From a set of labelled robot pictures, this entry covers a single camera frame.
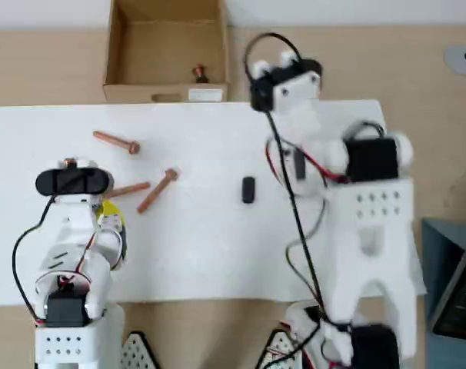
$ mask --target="sticker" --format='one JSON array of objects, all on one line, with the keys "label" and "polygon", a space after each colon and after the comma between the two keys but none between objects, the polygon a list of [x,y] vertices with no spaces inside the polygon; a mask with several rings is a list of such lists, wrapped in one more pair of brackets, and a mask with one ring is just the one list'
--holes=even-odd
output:
[{"label": "sticker", "polygon": [[220,88],[190,88],[188,90],[188,100],[191,102],[223,100],[223,90]]}]

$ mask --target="wooden table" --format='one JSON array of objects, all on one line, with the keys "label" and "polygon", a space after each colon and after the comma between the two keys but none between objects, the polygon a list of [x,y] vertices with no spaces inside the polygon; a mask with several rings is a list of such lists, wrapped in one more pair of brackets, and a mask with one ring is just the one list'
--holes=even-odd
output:
[{"label": "wooden table", "polygon": [[[466,27],[280,28],[325,67],[323,99],[377,98],[390,129],[415,150],[417,219],[466,220],[466,78],[443,62],[447,45],[466,45]],[[248,99],[241,56],[261,29],[231,30],[231,96]],[[98,104],[105,31],[0,33],[0,105]],[[279,47],[259,45],[273,59]],[[416,222],[416,237],[420,229]],[[381,320],[380,299],[361,303]],[[127,330],[145,331],[163,368],[252,369],[285,304],[185,301],[126,304]],[[424,368],[424,317],[414,367]],[[0,307],[0,367],[31,368],[33,324],[21,307]]]}]

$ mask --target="black cable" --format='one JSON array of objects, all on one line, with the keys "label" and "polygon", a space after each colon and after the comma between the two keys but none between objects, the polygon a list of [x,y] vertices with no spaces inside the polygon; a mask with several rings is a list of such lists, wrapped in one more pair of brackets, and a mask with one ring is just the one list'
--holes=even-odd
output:
[{"label": "black cable", "polygon": [[298,49],[296,48],[295,45],[291,41],[289,41],[285,36],[279,35],[278,33],[275,32],[266,32],[266,33],[261,33],[257,37],[253,38],[247,45],[247,48],[245,49],[245,53],[243,54],[243,66],[245,68],[245,74],[247,75],[248,81],[252,84],[254,81],[253,77],[251,76],[250,73],[250,68],[248,67],[248,57],[251,54],[252,49],[254,46],[261,41],[263,38],[276,38],[278,40],[283,41],[287,46],[291,48],[291,50],[296,54],[296,59],[300,62],[300,65],[302,65],[302,57]]},{"label": "black cable", "polygon": [[298,229],[298,234],[300,236],[301,246],[303,247],[303,252],[305,253],[305,257],[307,259],[308,270],[310,271],[311,279],[315,287],[315,292],[317,293],[317,296],[318,296],[318,304],[320,306],[322,316],[326,317],[327,314],[325,312],[325,305],[324,305],[324,300],[322,298],[320,285],[318,283],[317,275],[315,273],[315,267],[313,265],[313,260],[311,259],[310,250],[308,250],[307,240],[305,237],[305,233],[303,232],[303,226],[301,225],[300,214],[298,212],[298,206],[296,205],[295,193],[293,192],[293,188],[291,186],[291,182],[289,181],[289,177],[288,177],[288,169],[286,168],[285,158],[283,155],[281,136],[279,135],[279,132],[278,132],[278,129],[276,128],[274,120],[272,119],[271,113],[269,111],[264,111],[264,113],[268,118],[269,125],[271,126],[271,130],[272,130],[272,134],[274,135],[274,140],[278,146],[279,157],[281,158],[282,175],[285,178],[286,190],[288,191],[289,200],[291,202],[291,208],[295,216],[296,227]]},{"label": "black cable", "polygon": [[[302,63],[301,63],[302,58],[301,58],[300,51],[285,36],[279,35],[278,33],[275,33],[275,32],[267,32],[267,33],[264,33],[264,34],[260,34],[260,35],[258,35],[257,37],[255,37],[254,39],[252,39],[248,43],[247,48],[245,49],[244,57],[243,57],[245,74],[247,75],[248,80],[250,81],[251,84],[254,84],[255,81],[252,78],[251,73],[250,73],[250,68],[248,67],[248,56],[251,54],[251,50],[254,48],[254,46],[260,40],[262,40],[263,38],[276,38],[278,40],[283,41],[296,54],[296,57],[297,57],[298,61],[302,65]],[[257,93],[258,94],[259,91],[257,91],[254,88],[252,93]],[[258,100],[262,104],[264,102],[264,100],[262,98],[260,98],[261,96],[257,96],[257,97],[259,98]],[[322,317],[327,317],[327,314],[326,314],[326,311],[325,311],[324,300],[323,300],[322,294],[321,294],[320,285],[318,283],[317,275],[315,273],[315,267],[313,265],[313,260],[311,259],[310,251],[308,250],[307,241],[306,241],[306,238],[305,238],[305,233],[303,232],[303,227],[301,225],[300,214],[298,213],[298,206],[296,205],[295,193],[293,192],[291,182],[289,181],[288,170],[286,168],[285,157],[283,155],[282,139],[281,139],[281,136],[279,135],[278,129],[276,128],[276,125],[274,123],[274,119],[272,118],[271,113],[269,112],[269,110],[266,107],[264,107],[263,112],[265,113],[265,115],[266,115],[266,117],[268,119],[269,125],[271,126],[272,134],[274,136],[274,140],[276,142],[276,145],[278,146],[279,158],[281,159],[282,175],[283,175],[283,177],[285,179],[285,185],[286,185],[286,189],[287,189],[288,194],[289,194],[289,200],[291,202],[291,207],[292,207],[292,210],[293,210],[293,214],[295,216],[296,227],[298,229],[298,234],[300,236],[300,241],[301,241],[301,245],[303,247],[303,252],[305,253],[305,257],[307,259],[308,270],[310,271],[311,279],[312,279],[313,285],[315,287],[315,292],[317,293],[317,296],[318,296],[318,300],[319,300],[318,306],[319,306],[319,309],[321,310],[321,316]]]},{"label": "black cable", "polygon": [[[313,228],[309,232],[307,232],[307,234],[306,234],[306,240],[307,241],[310,240],[313,236],[315,236],[317,234],[318,229],[320,228],[322,220],[324,218],[326,208],[327,208],[327,200],[324,198],[322,200],[322,209],[320,210],[320,213],[319,213],[319,215],[317,217],[317,221],[315,222],[315,225],[313,226]],[[288,262],[288,265],[293,270],[293,272],[298,276],[298,278],[300,278],[301,281],[308,287],[308,289],[310,290],[310,292],[313,295],[314,299],[318,302],[318,296],[317,296],[316,292],[314,291],[313,287],[310,285],[310,283],[305,278],[305,276],[295,267],[295,265],[291,261],[291,256],[290,256],[291,249],[296,247],[296,246],[299,246],[300,244],[301,244],[300,240],[297,239],[297,240],[294,240],[294,241],[290,242],[286,246],[286,249],[285,249],[286,261]]]},{"label": "black cable", "polygon": [[[61,186],[60,191],[63,191],[66,189],[69,185],[72,185],[76,181],[79,181],[80,179],[83,179],[83,177],[86,177],[87,174],[79,175],[77,177],[72,178],[71,180],[67,181],[63,186]],[[47,205],[45,206],[45,209],[42,212],[42,216],[40,217],[40,220],[38,221],[37,225],[34,225],[33,227],[27,229],[22,233],[21,236],[19,236],[18,240],[15,242],[15,246],[12,249],[12,276],[15,279],[16,287],[19,290],[19,294],[21,295],[23,301],[25,302],[26,308],[28,309],[30,315],[33,317],[33,320],[37,323],[40,324],[43,320],[39,318],[35,312],[35,309],[32,307],[30,304],[30,301],[28,297],[26,296],[25,290],[23,289],[21,282],[18,277],[18,271],[16,267],[16,255],[18,253],[18,248],[19,245],[21,244],[21,241],[23,238],[25,238],[28,234],[32,233],[33,231],[36,231],[39,229],[43,222],[45,221],[45,218],[47,217],[48,210],[50,210],[50,207],[52,204],[55,202],[55,198],[58,196],[58,194],[53,194],[50,199],[48,200]]]},{"label": "black cable", "polygon": [[16,270],[16,254],[18,253],[18,247],[19,245],[21,244],[21,241],[23,240],[23,238],[25,238],[28,234],[32,233],[33,231],[39,229],[43,222],[45,221],[45,217],[47,216],[47,213],[48,213],[48,210],[50,209],[50,207],[52,206],[54,200],[55,200],[55,194],[52,195],[50,197],[50,200],[48,200],[48,203],[47,205],[45,206],[45,209],[42,213],[42,216],[40,217],[40,221],[37,223],[37,225],[27,229],[26,231],[24,231],[22,233],[21,236],[19,236],[18,240],[16,241],[15,243],[15,246],[14,248],[12,249],[12,276],[14,277],[15,279],[15,283],[16,283],[16,287],[18,288],[19,290],[19,293],[21,294],[21,297],[23,299],[23,301],[25,302],[25,305],[29,311],[29,313],[32,315],[33,317],[33,320],[39,324],[41,322],[41,318],[39,318],[36,313],[35,313],[35,309],[32,307],[32,305],[30,304],[30,301],[29,299],[26,297],[26,293],[25,291],[23,290],[23,287],[21,285],[21,282],[19,280],[19,277],[18,277],[18,272]]},{"label": "black cable", "polygon": [[315,327],[315,329],[308,335],[308,337],[306,337],[298,346],[296,346],[296,348],[293,351],[291,351],[289,354],[283,357],[280,357],[279,359],[271,361],[269,364],[265,365],[262,369],[268,369],[269,367],[273,365],[279,364],[283,361],[286,361],[286,360],[289,360],[295,357],[295,355],[301,350],[303,350],[303,347],[305,347],[308,344],[308,342],[311,341],[311,339],[317,334],[318,331],[320,331],[320,323],[317,324],[317,327]]},{"label": "black cable", "polygon": [[344,141],[350,141],[354,140],[356,136],[363,131],[365,128],[373,128],[377,133],[378,137],[383,138],[385,136],[385,130],[384,128],[379,125],[378,123],[375,123],[374,121],[360,121],[358,123],[355,123],[351,125],[346,132],[342,135],[342,139]]}]

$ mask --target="cardboard box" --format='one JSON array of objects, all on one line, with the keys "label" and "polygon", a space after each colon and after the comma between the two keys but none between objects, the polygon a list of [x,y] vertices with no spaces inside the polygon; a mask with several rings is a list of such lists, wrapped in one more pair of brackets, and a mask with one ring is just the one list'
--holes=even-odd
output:
[{"label": "cardboard box", "polygon": [[[205,66],[208,84],[192,69]],[[226,101],[222,0],[113,0],[103,90],[121,103]]]}]

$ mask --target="small black block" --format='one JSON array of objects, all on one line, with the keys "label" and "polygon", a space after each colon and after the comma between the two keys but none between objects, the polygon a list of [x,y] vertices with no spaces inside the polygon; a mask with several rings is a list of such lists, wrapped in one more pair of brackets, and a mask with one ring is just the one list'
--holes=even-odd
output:
[{"label": "small black block", "polygon": [[243,177],[241,181],[241,199],[245,204],[251,204],[255,200],[255,178]]}]

